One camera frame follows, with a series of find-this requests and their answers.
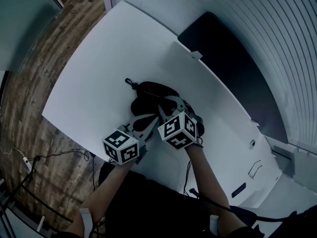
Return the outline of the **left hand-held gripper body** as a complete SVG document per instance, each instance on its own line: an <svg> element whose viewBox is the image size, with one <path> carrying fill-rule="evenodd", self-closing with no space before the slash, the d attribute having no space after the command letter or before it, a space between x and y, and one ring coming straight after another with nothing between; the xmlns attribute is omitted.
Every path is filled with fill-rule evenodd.
<svg viewBox="0 0 317 238"><path fill-rule="evenodd" d="M138 164L147 153L149 126L128 123L102 138L105 154L119 165Z"/></svg>

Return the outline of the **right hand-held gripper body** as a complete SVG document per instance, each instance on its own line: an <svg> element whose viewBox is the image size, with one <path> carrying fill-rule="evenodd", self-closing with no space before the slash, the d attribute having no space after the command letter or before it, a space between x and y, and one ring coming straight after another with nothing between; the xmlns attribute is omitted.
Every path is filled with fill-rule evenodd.
<svg viewBox="0 0 317 238"><path fill-rule="evenodd" d="M158 127L162 141L176 150L183 149L197 141L197 121L184 111Z"/></svg>

